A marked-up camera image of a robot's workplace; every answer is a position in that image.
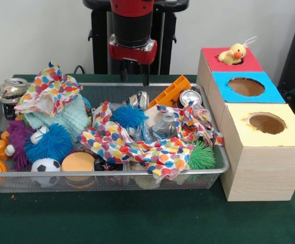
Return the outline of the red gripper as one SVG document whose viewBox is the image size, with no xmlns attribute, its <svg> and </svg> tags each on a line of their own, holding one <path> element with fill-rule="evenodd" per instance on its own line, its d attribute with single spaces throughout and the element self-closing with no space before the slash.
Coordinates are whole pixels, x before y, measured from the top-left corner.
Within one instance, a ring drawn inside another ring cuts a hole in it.
<svg viewBox="0 0 295 244">
<path fill-rule="evenodd" d="M 155 60 L 157 42 L 150 40 L 140 48 L 129 48 L 118 45 L 115 41 L 108 44 L 109 53 L 112 58 L 123 60 L 121 63 L 121 81 L 127 81 L 127 63 L 125 60 L 136 61 L 139 64 L 151 64 Z M 142 65 L 143 86 L 149 85 L 149 65 Z"/>
</svg>

